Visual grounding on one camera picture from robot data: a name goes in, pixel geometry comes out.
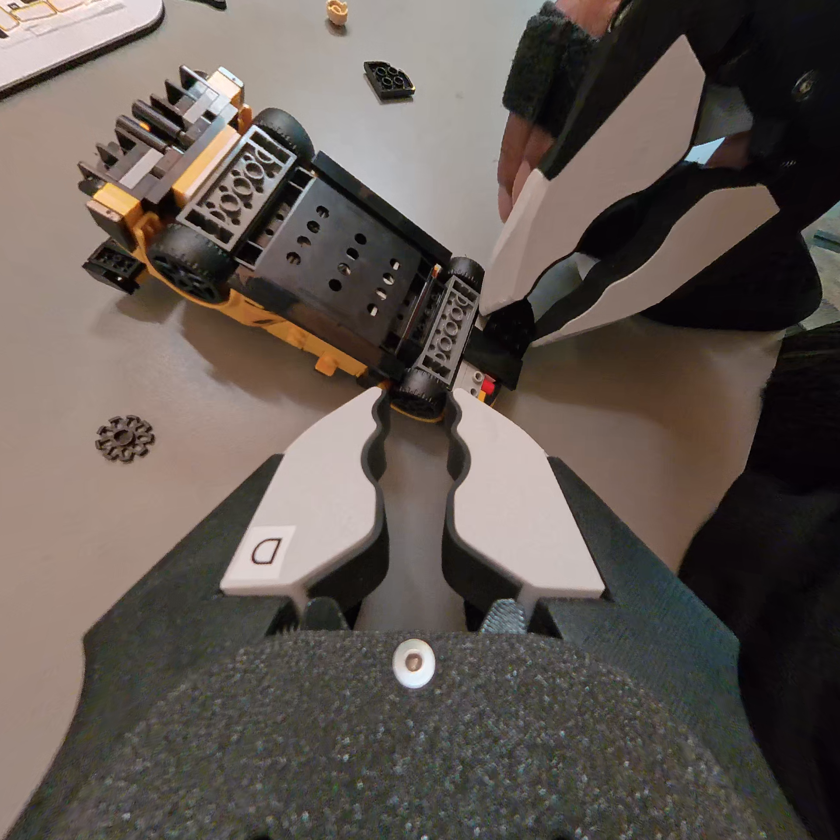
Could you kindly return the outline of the yellow lego car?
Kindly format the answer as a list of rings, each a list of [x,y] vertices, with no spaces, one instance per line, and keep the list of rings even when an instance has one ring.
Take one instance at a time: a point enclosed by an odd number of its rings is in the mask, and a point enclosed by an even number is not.
[[[155,278],[186,300],[310,353],[324,375],[379,386],[438,422],[460,388],[504,388],[464,359],[482,266],[453,256],[323,152],[288,112],[254,114],[227,69],[179,68],[80,162],[107,235],[84,263],[131,295]]]

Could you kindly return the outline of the lego sticker sheet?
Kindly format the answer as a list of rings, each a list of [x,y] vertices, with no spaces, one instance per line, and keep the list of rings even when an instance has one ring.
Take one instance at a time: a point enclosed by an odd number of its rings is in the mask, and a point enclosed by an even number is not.
[[[1,47],[14,49],[124,8],[122,1],[2,1]]]

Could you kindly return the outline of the black padded wrist rest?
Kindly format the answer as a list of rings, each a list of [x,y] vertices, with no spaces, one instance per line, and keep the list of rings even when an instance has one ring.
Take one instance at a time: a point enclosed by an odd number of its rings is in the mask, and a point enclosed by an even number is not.
[[[641,316],[686,329],[772,332],[807,319],[822,300],[802,232],[754,234]]]

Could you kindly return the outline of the black rounded lego plate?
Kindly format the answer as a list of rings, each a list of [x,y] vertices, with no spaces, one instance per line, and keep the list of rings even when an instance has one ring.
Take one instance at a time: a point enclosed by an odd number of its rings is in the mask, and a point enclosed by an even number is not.
[[[413,99],[415,86],[403,70],[382,60],[366,60],[363,69],[379,102],[403,102]]]

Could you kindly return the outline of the black lego wheel rim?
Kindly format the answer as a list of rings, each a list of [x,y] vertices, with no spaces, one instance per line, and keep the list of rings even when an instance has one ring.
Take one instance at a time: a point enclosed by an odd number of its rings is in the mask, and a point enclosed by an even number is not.
[[[152,425],[139,416],[116,416],[100,426],[95,446],[108,461],[131,464],[149,454],[155,443]]]

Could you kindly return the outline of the dark studded lego plate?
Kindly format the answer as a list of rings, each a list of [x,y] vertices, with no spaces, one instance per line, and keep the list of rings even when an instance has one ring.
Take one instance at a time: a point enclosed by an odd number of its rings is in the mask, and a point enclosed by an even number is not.
[[[464,359],[493,378],[501,388],[514,392],[524,354],[534,335],[532,305],[524,298],[492,312],[483,329],[473,328]]]

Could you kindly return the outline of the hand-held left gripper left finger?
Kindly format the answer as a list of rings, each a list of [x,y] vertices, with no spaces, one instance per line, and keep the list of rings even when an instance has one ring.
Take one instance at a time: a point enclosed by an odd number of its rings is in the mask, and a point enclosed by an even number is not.
[[[220,582],[226,596],[284,596],[302,611],[328,597],[347,610],[387,572],[379,479],[389,398],[372,387],[288,447]]]

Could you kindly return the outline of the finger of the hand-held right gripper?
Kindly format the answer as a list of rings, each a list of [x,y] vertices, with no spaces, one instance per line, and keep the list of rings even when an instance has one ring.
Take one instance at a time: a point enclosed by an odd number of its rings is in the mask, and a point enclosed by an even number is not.
[[[535,327],[543,347],[641,313],[671,296],[779,212],[762,184],[712,190],[672,225],[658,213],[614,257],[596,261],[581,284]]]
[[[575,252],[601,213],[681,160],[705,79],[688,38],[678,37],[555,176],[530,173],[493,251],[482,314],[525,298],[547,268]]]

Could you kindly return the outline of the white desk stand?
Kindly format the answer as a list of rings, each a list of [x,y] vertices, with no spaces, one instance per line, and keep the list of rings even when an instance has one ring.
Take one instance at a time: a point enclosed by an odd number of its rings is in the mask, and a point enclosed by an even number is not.
[[[122,1],[125,8],[82,22],[20,47],[1,47],[1,99],[155,31],[163,22],[163,1]]]

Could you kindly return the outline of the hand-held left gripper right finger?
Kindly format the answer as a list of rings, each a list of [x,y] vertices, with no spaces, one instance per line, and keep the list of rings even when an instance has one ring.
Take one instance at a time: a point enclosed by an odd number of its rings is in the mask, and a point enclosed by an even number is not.
[[[462,388],[445,425],[445,581],[469,611],[512,600],[530,619],[542,599],[601,599],[606,585],[543,448]]]

